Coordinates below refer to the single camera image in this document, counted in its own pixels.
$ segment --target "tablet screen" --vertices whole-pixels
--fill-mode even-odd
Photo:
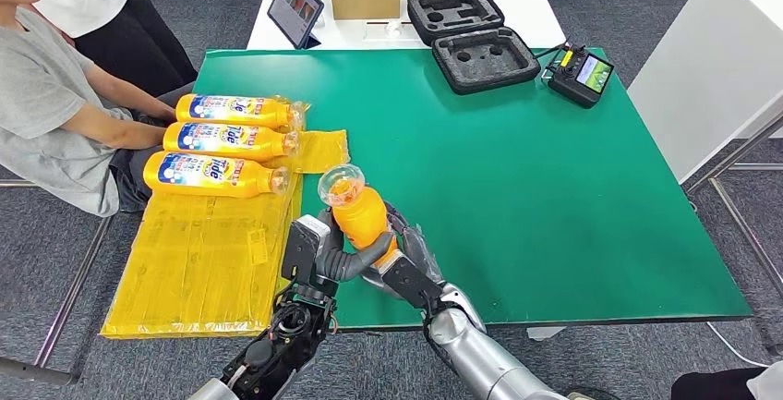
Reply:
[[[298,48],[309,35],[322,8],[320,0],[272,0],[269,16]]]

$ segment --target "black carrying case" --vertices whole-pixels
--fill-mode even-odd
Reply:
[[[534,79],[541,65],[503,27],[493,0],[407,0],[408,17],[452,90],[467,94]]]

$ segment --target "black pants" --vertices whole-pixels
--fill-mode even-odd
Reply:
[[[764,368],[723,370],[711,374],[691,372],[671,386],[671,400],[753,400],[746,384]]]
[[[161,95],[158,99],[175,107],[179,98],[190,93],[192,89],[193,83],[188,83],[181,88]],[[163,121],[150,118],[147,115],[135,111],[131,111],[131,114],[136,121],[158,127],[166,126]],[[142,150],[118,149],[114,153],[112,161],[109,162],[109,170],[112,171],[114,181],[117,184],[120,211],[139,212],[144,211],[144,208],[147,207],[147,201],[152,196],[152,189],[144,183],[144,165],[155,152],[162,150],[163,146],[158,145]]]
[[[196,80],[185,49],[150,0],[127,0],[105,26],[74,41],[103,70],[153,97]]]

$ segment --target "person's hand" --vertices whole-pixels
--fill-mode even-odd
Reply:
[[[163,105],[163,109],[161,110],[161,114],[156,117],[165,122],[168,126],[176,121],[176,112],[174,108],[169,107],[168,104],[164,102],[161,102],[161,104]]]

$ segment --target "orange bottle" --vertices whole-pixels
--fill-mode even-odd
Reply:
[[[284,167],[179,152],[155,152],[144,165],[144,183],[153,191],[214,197],[250,198],[283,193],[290,177]]]
[[[281,96],[271,98],[183,95],[176,104],[177,121],[301,129],[307,105]]]
[[[365,176],[352,164],[334,166],[321,176],[319,196],[331,206],[334,220],[348,236],[354,248],[371,245],[380,234],[390,231],[386,205],[379,193],[365,186]],[[389,250],[373,265],[379,268],[395,257],[397,240],[393,238]]]
[[[281,134],[268,127],[229,126],[213,123],[173,123],[163,136],[163,149],[266,162],[293,155],[299,134]]]

